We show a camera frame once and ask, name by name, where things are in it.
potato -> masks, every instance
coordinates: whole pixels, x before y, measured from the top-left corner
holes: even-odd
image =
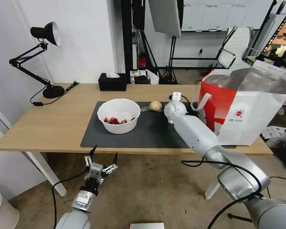
[[[162,104],[159,101],[153,101],[148,105],[148,108],[150,110],[160,112],[162,109]]]

white bowl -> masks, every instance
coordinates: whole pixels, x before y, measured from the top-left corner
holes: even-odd
[[[128,99],[113,99],[103,103],[98,110],[98,118],[109,132],[113,134],[125,134],[133,130],[141,113],[140,106]],[[113,125],[105,123],[105,118],[115,117],[119,122],[127,120],[127,123]]]

shopping bag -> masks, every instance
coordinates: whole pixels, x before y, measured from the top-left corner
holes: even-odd
[[[249,69],[212,70],[191,107],[221,145],[251,145],[285,100],[286,70],[256,61]]]

concrete floor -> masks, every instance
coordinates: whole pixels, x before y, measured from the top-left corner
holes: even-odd
[[[183,84],[194,84],[201,79],[197,71],[177,70],[177,79]],[[276,117],[274,124],[282,124],[285,116]],[[286,177],[286,169],[275,156],[250,157],[268,176]],[[105,165],[113,155],[96,154],[93,161]],[[231,202],[220,188],[211,200],[204,192],[216,178],[219,170],[204,164],[199,168],[182,165],[180,160],[200,160],[197,154],[119,155],[118,169],[99,187],[99,195],[89,215],[92,228],[128,228],[130,223],[163,222],[170,228],[207,228],[214,215]],[[84,154],[48,153],[50,166],[59,179],[66,179],[83,171]],[[84,184],[83,177],[65,183],[67,194],[56,194],[58,219],[71,210],[71,200]],[[272,179],[271,196],[286,200],[286,181]],[[20,212],[16,229],[52,228],[54,222],[51,185],[45,181],[10,200]],[[249,217],[242,204],[229,209],[230,213]],[[254,228],[252,224],[231,220],[223,214],[213,228]]]

trash bin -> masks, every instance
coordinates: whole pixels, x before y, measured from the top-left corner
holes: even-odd
[[[0,229],[14,229],[19,220],[19,212],[0,193]]]

